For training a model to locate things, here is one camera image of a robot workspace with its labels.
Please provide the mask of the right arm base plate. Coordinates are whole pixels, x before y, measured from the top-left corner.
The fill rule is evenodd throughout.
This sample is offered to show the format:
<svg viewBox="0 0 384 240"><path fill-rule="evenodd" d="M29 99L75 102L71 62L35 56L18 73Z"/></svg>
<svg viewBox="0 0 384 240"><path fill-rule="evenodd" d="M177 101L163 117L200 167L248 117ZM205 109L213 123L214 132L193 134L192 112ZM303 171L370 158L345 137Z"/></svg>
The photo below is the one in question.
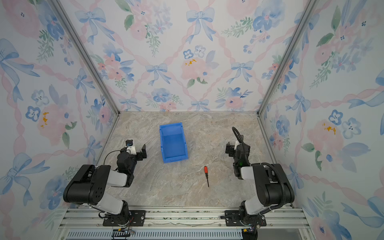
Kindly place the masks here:
<svg viewBox="0 0 384 240"><path fill-rule="evenodd" d="M226 210L220 219L225 220L227 227L265 227L266 219L261 215L248 215L239 210Z"/></svg>

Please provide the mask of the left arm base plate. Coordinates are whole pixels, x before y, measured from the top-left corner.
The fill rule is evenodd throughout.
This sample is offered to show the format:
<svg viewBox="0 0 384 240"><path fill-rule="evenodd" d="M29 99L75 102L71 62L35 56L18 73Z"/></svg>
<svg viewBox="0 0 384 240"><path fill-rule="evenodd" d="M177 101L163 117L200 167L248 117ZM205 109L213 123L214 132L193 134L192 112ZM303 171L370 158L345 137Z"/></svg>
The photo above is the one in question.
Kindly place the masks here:
<svg viewBox="0 0 384 240"><path fill-rule="evenodd" d="M119 215L106 214L104 227L142 227L146 218L145 210L133 210Z"/></svg>

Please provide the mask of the red black screwdriver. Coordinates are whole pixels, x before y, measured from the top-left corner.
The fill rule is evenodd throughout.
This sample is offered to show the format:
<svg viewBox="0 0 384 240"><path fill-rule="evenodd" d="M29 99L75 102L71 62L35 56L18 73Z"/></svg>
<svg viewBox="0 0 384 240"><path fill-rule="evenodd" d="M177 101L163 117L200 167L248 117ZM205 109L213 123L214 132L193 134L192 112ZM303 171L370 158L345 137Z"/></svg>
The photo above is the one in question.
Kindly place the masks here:
<svg viewBox="0 0 384 240"><path fill-rule="evenodd" d="M207 186L210 187L210 184L209 184L209 172L208 172L208 167L207 166L204 166L204 172L205 172L205 176L206 176L206 180L207 180Z"/></svg>

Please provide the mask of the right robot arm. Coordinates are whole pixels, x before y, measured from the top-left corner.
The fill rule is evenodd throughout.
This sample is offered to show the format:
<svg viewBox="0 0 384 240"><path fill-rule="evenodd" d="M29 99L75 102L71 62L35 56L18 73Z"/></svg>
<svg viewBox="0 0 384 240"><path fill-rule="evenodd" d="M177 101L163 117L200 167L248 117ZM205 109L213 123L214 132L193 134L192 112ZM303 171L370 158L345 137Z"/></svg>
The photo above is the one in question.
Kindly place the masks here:
<svg viewBox="0 0 384 240"><path fill-rule="evenodd" d="M225 153L234 159L235 177L240 180L253 180L256 194L243 201L237 216L230 215L244 226L256 225L265 214L279 209L295 200L295 193L280 164L257 163L248 160L250 146L238 141L227 143Z"/></svg>

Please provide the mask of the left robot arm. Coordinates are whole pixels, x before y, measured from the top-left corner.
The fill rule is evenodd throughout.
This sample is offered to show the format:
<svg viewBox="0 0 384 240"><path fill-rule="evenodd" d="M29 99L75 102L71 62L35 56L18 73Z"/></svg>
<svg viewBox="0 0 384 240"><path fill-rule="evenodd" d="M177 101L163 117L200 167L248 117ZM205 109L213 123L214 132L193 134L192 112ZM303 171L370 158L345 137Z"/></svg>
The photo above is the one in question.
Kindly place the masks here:
<svg viewBox="0 0 384 240"><path fill-rule="evenodd" d="M104 213L102 219L113 226L128 226L135 219L128 203L106 192L106 187L129 188L139 161L147 158L146 145L137 152L132 140L119 150L117 169L110 165L83 165L66 186L63 199L66 203L88 205Z"/></svg>

